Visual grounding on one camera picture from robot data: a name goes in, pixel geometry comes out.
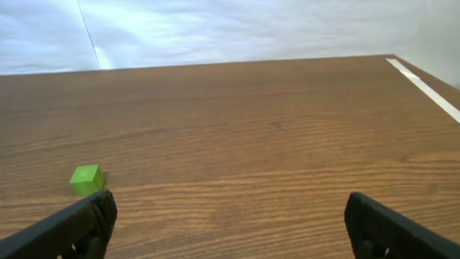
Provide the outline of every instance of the white line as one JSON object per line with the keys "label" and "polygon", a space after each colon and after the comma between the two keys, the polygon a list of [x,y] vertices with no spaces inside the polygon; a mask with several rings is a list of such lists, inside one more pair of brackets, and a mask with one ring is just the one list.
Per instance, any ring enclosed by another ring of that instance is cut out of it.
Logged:
{"label": "white line", "polygon": [[414,75],[408,70],[403,64],[396,59],[387,58],[395,68],[397,68],[405,77],[407,77],[412,83],[414,83],[423,93],[437,103],[447,114],[451,115],[458,123],[460,123],[460,112],[452,104],[446,101],[442,96],[436,93],[430,86],[424,83],[418,76]]}

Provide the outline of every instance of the green block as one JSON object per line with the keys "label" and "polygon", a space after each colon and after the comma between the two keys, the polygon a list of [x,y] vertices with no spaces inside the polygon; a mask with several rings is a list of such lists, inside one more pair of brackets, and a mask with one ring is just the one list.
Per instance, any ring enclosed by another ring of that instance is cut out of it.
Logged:
{"label": "green block", "polygon": [[99,165],[78,166],[70,184],[79,196],[94,194],[104,187],[105,176]]}

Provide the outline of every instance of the wooden tabletop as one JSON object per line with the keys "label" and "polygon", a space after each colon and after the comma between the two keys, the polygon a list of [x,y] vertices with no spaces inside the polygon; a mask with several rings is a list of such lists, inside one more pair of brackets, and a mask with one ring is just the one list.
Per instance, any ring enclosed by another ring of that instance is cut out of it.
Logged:
{"label": "wooden tabletop", "polygon": [[353,258],[352,191],[460,242],[460,125],[385,58],[0,77],[0,238],[98,163],[107,258]]}

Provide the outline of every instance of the crease in backdrop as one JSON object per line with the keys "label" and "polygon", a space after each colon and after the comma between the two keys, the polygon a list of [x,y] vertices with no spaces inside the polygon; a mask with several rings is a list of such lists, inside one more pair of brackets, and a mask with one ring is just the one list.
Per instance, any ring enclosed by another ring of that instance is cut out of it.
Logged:
{"label": "crease in backdrop", "polygon": [[430,1],[3,1],[0,73],[401,53]]}

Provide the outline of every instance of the black object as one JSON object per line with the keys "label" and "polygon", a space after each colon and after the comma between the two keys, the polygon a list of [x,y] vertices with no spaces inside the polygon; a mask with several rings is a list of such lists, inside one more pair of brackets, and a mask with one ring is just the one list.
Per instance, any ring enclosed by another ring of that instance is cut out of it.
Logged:
{"label": "black object", "polygon": [[352,193],[345,225],[356,259],[458,259],[449,241],[361,193]]}
{"label": "black object", "polygon": [[112,193],[102,190],[0,242],[0,258],[104,258],[116,220]]}

